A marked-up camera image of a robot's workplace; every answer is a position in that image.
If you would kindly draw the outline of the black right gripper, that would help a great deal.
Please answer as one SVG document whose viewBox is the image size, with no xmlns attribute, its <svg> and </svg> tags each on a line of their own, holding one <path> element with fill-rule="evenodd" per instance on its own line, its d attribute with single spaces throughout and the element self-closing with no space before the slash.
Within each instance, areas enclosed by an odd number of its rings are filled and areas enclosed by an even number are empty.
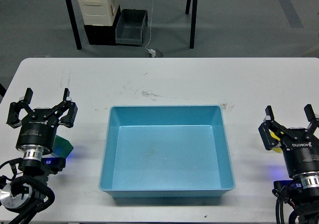
<svg viewBox="0 0 319 224">
<path fill-rule="evenodd" d="M 311 104 L 307 104 L 304 111 L 310 124 L 307 131 L 305 128 L 291 128 L 293 137 L 284 135 L 280 140 L 276 135 L 278 129 L 273 125 L 275 120 L 271 106 L 266 106 L 266 116 L 258 128 L 266 150 L 277 148 L 281 143 L 290 178 L 319 171 L 319 139 L 314 136 L 319 126 L 319 119 Z"/>
</svg>

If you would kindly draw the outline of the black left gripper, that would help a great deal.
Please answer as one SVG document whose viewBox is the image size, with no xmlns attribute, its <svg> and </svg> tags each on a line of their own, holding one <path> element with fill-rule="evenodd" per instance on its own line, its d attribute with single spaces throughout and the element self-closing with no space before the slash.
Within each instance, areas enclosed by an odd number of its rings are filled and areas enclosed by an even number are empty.
<svg viewBox="0 0 319 224">
<path fill-rule="evenodd" d="M 41 146 L 47 155 L 53 152 L 57 127 L 67 128 L 74 126 L 78 111 L 77 105 L 70 98 L 68 88 L 64 89 L 62 101 L 51 109 L 35 109 L 29 107 L 33 96 L 33 90 L 27 88 L 24 97 L 18 102 L 12 102 L 9 106 L 7 124 L 12 128 L 21 127 L 16 149 L 25 150 L 28 145 Z M 19 119 L 21 110 L 27 112 L 22 121 Z"/>
</svg>

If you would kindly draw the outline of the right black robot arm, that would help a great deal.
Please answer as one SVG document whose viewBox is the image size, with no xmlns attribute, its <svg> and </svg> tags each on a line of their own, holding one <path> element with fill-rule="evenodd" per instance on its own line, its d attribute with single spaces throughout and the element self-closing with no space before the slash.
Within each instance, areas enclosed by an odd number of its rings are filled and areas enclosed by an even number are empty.
<svg viewBox="0 0 319 224">
<path fill-rule="evenodd" d="M 290 178 L 274 182 L 272 193 L 277 198 L 278 224 L 285 222 L 284 204 L 293 208 L 290 224 L 319 222 L 319 139 L 315 136 L 319 118 L 310 104 L 304 111 L 309 122 L 307 128 L 286 128 L 275 121 L 271 106 L 267 106 L 266 117 L 258 128 L 266 150 L 282 151 Z"/>
</svg>

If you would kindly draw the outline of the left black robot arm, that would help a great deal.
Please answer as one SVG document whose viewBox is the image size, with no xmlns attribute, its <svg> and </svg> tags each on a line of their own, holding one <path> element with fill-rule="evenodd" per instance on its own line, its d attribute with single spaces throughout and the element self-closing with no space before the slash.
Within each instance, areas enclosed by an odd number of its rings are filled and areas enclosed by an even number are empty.
<svg viewBox="0 0 319 224">
<path fill-rule="evenodd" d="M 66 166 L 66 158 L 74 149 L 65 138 L 57 135 L 59 126 L 72 128 L 78 111 L 64 90 L 62 101 L 51 108 L 35 108 L 29 105 L 33 91 L 26 89 L 24 97 L 9 106 L 7 124 L 19 128 L 16 149 L 22 158 L 11 159 L 12 177 L 0 177 L 0 204 L 17 216 L 13 224 L 28 224 L 35 215 L 55 201 L 55 194 L 48 187 L 49 175 L 56 175 Z"/>
</svg>

